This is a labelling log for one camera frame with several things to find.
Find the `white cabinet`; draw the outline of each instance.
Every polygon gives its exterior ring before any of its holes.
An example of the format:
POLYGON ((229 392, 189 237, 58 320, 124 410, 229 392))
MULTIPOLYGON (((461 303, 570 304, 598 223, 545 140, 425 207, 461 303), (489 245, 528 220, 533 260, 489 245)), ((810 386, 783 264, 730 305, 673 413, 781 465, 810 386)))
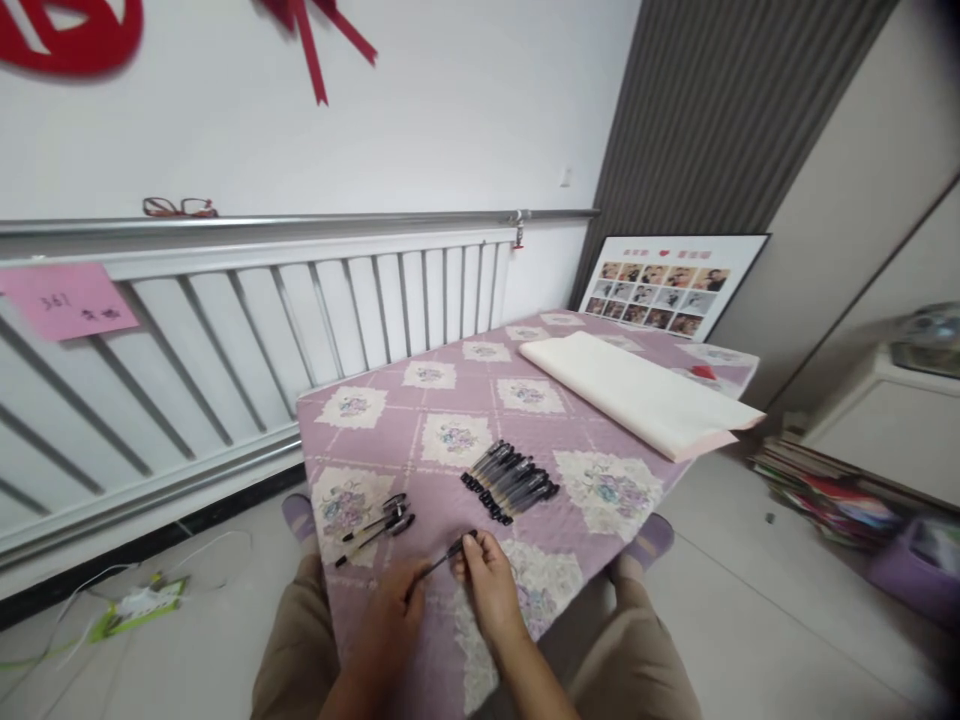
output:
POLYGON ((960 506, 960 380, 872 353, 814 415, 802 444, 960 506))

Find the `purple sock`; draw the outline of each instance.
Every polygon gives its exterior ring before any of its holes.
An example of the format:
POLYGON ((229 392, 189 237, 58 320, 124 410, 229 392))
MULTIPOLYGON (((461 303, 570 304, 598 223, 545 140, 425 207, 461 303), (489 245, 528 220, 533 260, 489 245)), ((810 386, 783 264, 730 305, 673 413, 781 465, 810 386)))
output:
POLYGON ((657 558, 673 547, 673 538, 673 526, 663 515, 654 513, 622 552, 639 562, 646 572, 657 558))
POLYGON ((287 521, 287 526, 300 543, 300 547, 305 552, 313 552, 312 547, 317 538, 317 525, 313 519, 313 505, 310 504, 310 498, 299 493, 290 495, 284 498, 280 509, 283 512, 283 519, 287 521))

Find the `white radiator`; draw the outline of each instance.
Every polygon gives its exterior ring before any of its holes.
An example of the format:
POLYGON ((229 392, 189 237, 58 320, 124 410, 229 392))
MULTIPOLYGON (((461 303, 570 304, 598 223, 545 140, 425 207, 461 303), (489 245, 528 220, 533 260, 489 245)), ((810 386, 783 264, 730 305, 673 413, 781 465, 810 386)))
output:
MULTIPOLYGON (((102 262, 141 326, 51 343, 0 299, 0 567, 190 493, 206 491, 208 504, 235 491, 224 481, 241 471, 249 484, 298 462, 305 390, 499 325, 514 237, 59 256, 102 262)), ((39 579, 23 578, 0 597, 39 579)))

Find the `stack of books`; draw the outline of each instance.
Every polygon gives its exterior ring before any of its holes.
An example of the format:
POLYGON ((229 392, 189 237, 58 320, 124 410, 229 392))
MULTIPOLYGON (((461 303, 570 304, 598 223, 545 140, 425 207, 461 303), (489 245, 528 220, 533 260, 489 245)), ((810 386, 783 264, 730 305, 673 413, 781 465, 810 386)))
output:
POLYGON ((903 525, 901 509, 881 499, 858 468, 799 445, 785 424, 751 458, 770 490, 828 540, 867 551, 885 546, 903 525))

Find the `floor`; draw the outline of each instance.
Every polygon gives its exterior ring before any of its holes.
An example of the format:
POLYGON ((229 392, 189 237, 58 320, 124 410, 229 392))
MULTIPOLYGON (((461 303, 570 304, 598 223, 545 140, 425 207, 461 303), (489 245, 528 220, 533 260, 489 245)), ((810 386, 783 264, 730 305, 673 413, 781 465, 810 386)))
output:
MULTIPOLYGON (((0 717, 247 717, 273 612, 297 561, 281 499, 97 586, 119 596, 154 569, 184 560, 181 571, 194 578, 192 597, 176 612, 38 666, 0 705, 0 717)), ((943 701, 933 663, 940 631, 862 580, 859 556, 821 542, 734 455, 699 460, 660 511, 678 537, 648 588, 705 717, 883 720, 924 717, 943 701)), ((587 586, 544 639, 559 674, 569 672, 609 610, 605 585, 587 586)), ((82 596, 53 646, 82 634, 104 608, 82 596)), ((42 651, 58 612, 0 635, 0 663, 42 651)), ((21 675, 0 664, 0 697, 21 675)), ((501 702, 487 710, 499 715, 501 702)))

